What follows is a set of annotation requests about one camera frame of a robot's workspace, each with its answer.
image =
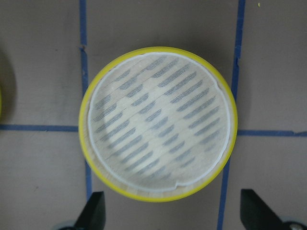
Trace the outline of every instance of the yellow circular container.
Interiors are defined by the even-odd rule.
[[[165,202],[189,196],[223,169],[235,144],[236,105],[221,74],[171,47],[124,54],[105,66],[81,105],[87,162],[115,191]]]

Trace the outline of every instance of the gray stripe pattern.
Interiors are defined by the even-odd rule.
[[[175,127],[174,125],[171,125],[167,129],[163,130],[161,133],[159,133],[158,137],[160,138],[164,137],[166,134],[170,133],[174,129],[174,127]]]
[[[148,105],[146,105],[143,109],[141,109],[139,111],[139,114],[145,114],[147,113],[150,109],[152,109],[154,107],[155,101],[149,103]]]
[[[126,90],[127,88],[129,88],[133,83],[135,83],[137,80],[137,76],[134,76],[132,78],[130,78],[128,81],[126,81],[124,84],[122,84],[119,88],[121,90]]]
[[[133,97],[134,95],[136,95],[139,91],[141,91],[143,88],[143,84],[139,85],[138,87],[136,87],[134,90],[132,90],[131,92],[129,92],[126,96],[127,97]]]
[[[121,79],[123,79],[124,77],[126,77],[128,74],[130,73],[130,69],[125,71],[122,75],[120,75],[118,78],[115,79],[115,81],[119,81]]]
[[[168,179],[171,175],[172,175],[172,173],[170,172],[169,174],[163,176],[163,177],[161,178],[161,180],[166,180],[166,179]]]
[[[200,143],[205,145],[207,144],[209,141],[213,140],[214,138],[216,138],[220,133],[220,130],[216,130],[214,133],[210,134],[209,136],[207,136],[204,140],[202,140]]]
[[[198,126],[199,124],[207,120],[209,117],[217,113],[218,110],[219,110],[219,107],[215,107],[214,109],[210,110],[207,114],[205,114],[198,120],[194,121],[191,125],[189,125],[189,128],[195,128],[196,126]]]
[[[182,86],[187,84],[190,80],[192,80],[196,76],[196,72],[188,75],[184,80],[179,82],[177,85],[175,85],[173,88],[171,88],[169,91],[166,91],[164,95],[168,96],[174,93],[175,91],[179,90]]]
[[[132,106],[137,106],[139,104],[141,104],[142,102],[146,101],[147,98],[149,96],[149,93],[147,92],[146,94],[144,94],[142,97],[140,97],[138,100],[136,100],[134,103],[132,103]]]
[[[188,149],[184,153],[180,154],[175,158],[175,161],[182,161],[184,158],[186,158],[191,153],[191,149]]]
[[[112,117],[109,121],[104,123],[102,126],[100,126],[98,129],[96,129],[96,133],[100,133],[105,128],[109,127],[111,124],[116,122],[118,119],[120,119],[123,116],[123,112],[120,112],[119,114],[116,114],[114,117]]]
[[[201,112],[203,109],[207,108],[209,105],[211,105],[215,100],[215,96],[213,98],[210,98],[209,100],[207,100],[204,104],[202,104],[201,106],[199,106],[198,108],[194,109],[192,112],[188,113],[187,115],[185,115],[183,118],[184,119],[189,119],[191,117],[193,117],[194,115],[198,114],[199,112]]]
[[[210,150],[213,150],[213,148],[215,147],[216,144],[212,144],[211,146],[209,146],[208,148],[205,149],[205,152],[209,152]]]
[[[129,161],[130,159],[132,159],[133,157],[137,156],[139,153],[141,153],[142,151],[144,151],[145,149],[147,149],[148,147],[148,142],[146,142],[145,144],[143,144],[141,147],[137,148],[135,151],[133,151],[132,153],[130,153],[127,157],[125,157],[121,162],[122,163],[126,163],[127,161]]]
[[[152,129],[158,129],[160,127],[162,127],[163,125],[165,125],[167,123],[168,120],[168,116],[163,118],[161,121],[159,121],[157,124],[155,124]]]
[[[146,167],[142,168],[141,170],[139,170],[137,172],[137,174],[143,174],[144,172],[146,172],[147,170],[150,170],[152,167],[154,167],[157,163],[159,162],[159,159],[156,159],[155,161],[151,162],[150,164],[148,164]]]
[[[175,80],[177,77],[179,77],[181,74],[183,74],[185,71],[187,71],[189,68],[189,65],[185,65],[181,69],[177,70],[175,73],[173,73],[171,76],[166,78],[164,81],[162,81],[160,84],[158,84],[158,87],[165,87],[169,83],[171,83],[173,80]]]
[[[186,108],[190,107],[191,105],[193,105],[195,102],[197,102],[200,98],[202,98],[204,95],[206,95],[209,92],[209,88],[205,89],[203,92],[201,92],[200,94],[196,95],[194,98],[192,98],[191,100],[189,100],[188,102],[184,103],[182,106],[180,106],[177,111],[178,112],[182,112],[184,111]]]
[[[204,134],[205,132],[207,132],[210,128],[212,128],[213,126],[215,126],[218,122],[219,122],[220,118],[215,119],[214,121],[212,121],[210,124],[208,124],[207,126],[205,126],[204,128],[202,128],[201,130],[199,130],[198,132],[196,132],[194,135],[199,136],[201,134]]]
[[[153,151],[147,153],[146,155],[142,156],[140,159],[138,159],[137,161],[135,161],[132,165],[130,165],[128,168],[126,168],[126,171],[130,171],[132,169],[134,169],[135,167],[137,167],[138,165],[142,164],[144,161],[146,161],[147,159],[149,159],[151,156],[153,155]]]
[[[195,160],[195,157],[193,157],[191,160],[185,162],[185,163],[182,164],[180,167],[181,167],[181,168],[185,168],[185,167],[187,167],[189,164],[191,164],[194,160]]]
[[[156,61],[154,61],[152,64],[148,65],[145,69],[152,70],[156,68],[158,65],[160,65],[165,59],[166,55],[163,55],[162,57],[159,57]]]
[[[140,140],[142,140],[142,135],[137,136],[135,139],[133,139],[132,141],[130,141],[127,145],[125,145],[124,147],[120,148],[119,150],[117,150],[116,152],[114,152],[112,155],[113,156],[119,156],[120,154],[122,154],[124,151],[130,149],[132,146],[136,145],[137,143],[140,142]]]
[[[115,140],[113,143],[108,145],[108,148],[114,148],[116,145],[120,144],[123,140],[125,140],[126,138],[128,138],[129,136],[131,136],[132,134],[134,134],[136,128],[134,127],[133,129],[130,129],[127,133],[125,133],[124,135],[122,135],[121,137],[119,137],[117,140]]]
[[[168,72],[174,65],[176,65],[176,63],[178,62],[178,58],[176,58],[175,60],[173,60],[171,63],[169,63],[167,66],[165,66],[164,68],[162,68],[161,70],[159,70],[158,72],[156,72],[152,78],[159,78],[161,77],[163,74],[165,74],[166,72]]]
[[[185,141],[182,141],[179,145],[176,145],[175,147],[173,147],[169,153],[175,153],[177,152],[179,149],[181,149],[184,146]]]
[[[166,169],[165,166],[161,167],[160,169],[158,169],[157,171],[155,171],[153,174],[151,174],[148,178],[152,179],[154,177],[157,177],[159,175],[161,175],[161,173]]]
[[[114,111],[116,109],[116,103],[111,105],[110,107],[108,107],[106,110],[104,110],[100,115],[98,115],[95,119],[94,122],[100,121],[102,118],[104,118],[106,115],[108,115],[109,113],[111,113],[112,111]]]
[[[170,139],[168,139],[166,142],[164,142],[162,145],[169,145],[171,144],[172,142],[174,142],[175,140],[177,140],[179,136],[179,133],[175,134],[174,136],[172,136]]]
[[[105,96],[103,99],[101,99],[99,102],[97,102],[95,104],[95,108],[98,110],[100,109],[102,106],[104,106],[106,103],[108,103],[111,100],[111,95],[107,95]]]
[[[128,126],[129,124],[129,120],[121,123],[119,126],[117,126],[115,129],[113,129],[111,132],[109,132],[108,134],[104,135],[102,138],[100,138],[101,141],[105,141],[105,140],[109,140],[110,137],[114,136],[115,134],[117,134],[119,131],[121,131],[122,129],[124,129],[125,127]]]
[[[202,84],[202,80],[197,82],[195,85],[193,85],[191,88],[189,88],[188,90],[184,91],[183,93],[181,93],[178,97],[176,97],[175,99],[171,100],[171,103],[177,103],[179,102],[182,98],[184,98],[185,96],[188,96],[190,93],[192,93],[194,90],[196,90],[198,87],[200,87]]]
[[[157,112],[153,113],[148,118],[146,118],[145,121],[147,121],[147,122],[153,121],[157,116],[159,116],[161,114],[161,111],[162,111],[162,109],[159,109]]]

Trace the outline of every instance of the yellow object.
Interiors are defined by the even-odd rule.
[[[222,88],[222,91],[225,92],[226,96],[228,97],[228,103],[230,105],[230,121],[231,121],[231,133],[229,142],[227,144],[227,149],[223,153],[223,157],[221,160],[214,166],[214,168],[208,173],[208,176],[204,177],[204,179],[201,179],[197,182],[195,182],[193,185],[189,185],[186,187],[179,187],[176,188],[174,191],[169,192],[142,192],[138,189],[135,189],[133,187],[130,187],[129,185],[123,184],[122,182],[117,182],[116,178],[107,172],[106,169],[104,169],[101,165],[99,165],[98,158],[94,156],[93,150],[91,149],[89,138],[89,132],[88,132],[88,111],[89,111],[89,102],[92,99],[94,90],[96,89],[97,85],[101,81],[101,79],[108,74],[111,70],[115,69],[120,63],[123,63],[124,61],[127,61],[130,58],[134,58],[140,55],[144,54],[150,54],[150,53],[170,53],[170,54],[176,54],[181,55],[187,58],[190,58],[193,61],[196,61],[203,67],[205,67],[218,81],[219,88]],[[126,53],[112,62],[110,62],[108,65],[106,65],[94,78],[94,80],[89,85],[80,109],[80,115],[79,115],[79,137],[81,142],[81,147],[84,152],[84,156],[92,168],[92,170],[95,172],[95,174],[109,187],[111,187],[113,190],[119,192],[120,194],[141,200],[141,201],[147,201],[147,202],[165,202],[165,201],[172,201],[181,199],[183,197],[189,196],[203,187],[205,187],[208,183],[210,183],[224,168],[225,164],[227,163],[231,152],[233,150],[235,139],[236,139],[236,132],[237,132],[237,112],[236,112],[236,104],[233,99],[232,93],[226,83],[226,81],[223,79],[221,74],[207,61],[202,59],[201,57],[177,48],[171,48],[171,47],[149,47],[149,48],[142,48],[138,49],[129,53]]]

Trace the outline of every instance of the concrete floor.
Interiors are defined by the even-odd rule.
[[[231,85],[237,0],[86,4],[89,81],[126,52],[173,46],[209,61]],[[93,175],[93,191],[105,192],[106,230],[221,230],[221,223],[243,230],[242,188],[254,189],[283,220],[307,224],[306,12],[304,0],[246,1],[225,209],[222,173],[168,203],[123,197]],[[73,223],[86,203],[77,133],[82,45],[78,1],[0,1],[0,229],[55,230]]]

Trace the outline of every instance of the blue tape line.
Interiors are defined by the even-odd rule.
[[[88,87],[88,70],[87,70],[87,54],[83,48],[81,52],[81,71],[82,71],[82,94],[84,96]]]
[[[242,34],[243,34],[243,23],[244,23],[244,11],[245,11],[245,0],[239,0],[238,2],[238,14],[236,21],[236,42],[235,42],[235,54],[234,54],[234,64],[232,72],[232,82],[231,82],[231,91],[234,95],[236,101],[236,95],[238,90],[238,81],[239,81],[239,65],[238,61],[241,57],[241,46],[242,46]],[[228,160],[226,166],[223,169],[223,178],[222,178],[222,187],[221,187],[221,197],[220,197],[220,207],[217,220],[217,230],[223,229],[224,221],[224,212],[225,212],[225,203],[227,195],[227,186],[228,186],[228,176],[230,168],[230,159]]]
[[[287,130],[238,130],[238,136],[265,136],[265,137],[307,137],[305,132],[293,132]]]
[[[80,41],[81,45],[87,45],[87,34],[86,34],[86,0],[79,1],[80,11]]]
[[[86,34],[86,0],[79,1],[80,6],[80,42],[82,48],[81,52],[81,71],[82,71],[82,94],[84,96],[88,87],[88,69],[87,69],[87,54],[85,52],[85,46],[87,45]],[[92,171],[85,161],[85,184],[86,184],[86,198],[87,200],[92,195]]]
[[[78,132],[77,126],[0,125],[0,130]]]
[[[85,161],[85,183],[86,183],[86,199],[92,195],[92,171],[88,163]]]
[[[228,176],[229,176],[229,166],[230,161],[228,161],[223,169],[223,177],[222,177],[222,189],[221,189],[221,197],[220,197],[220,207],[218,213],[217,220],[217,229],[223,229],[223,220],[224,220],[224,212],[225,212],[225,204],[226,204],[226,195],[227,195],[227,186],[228,186]]]

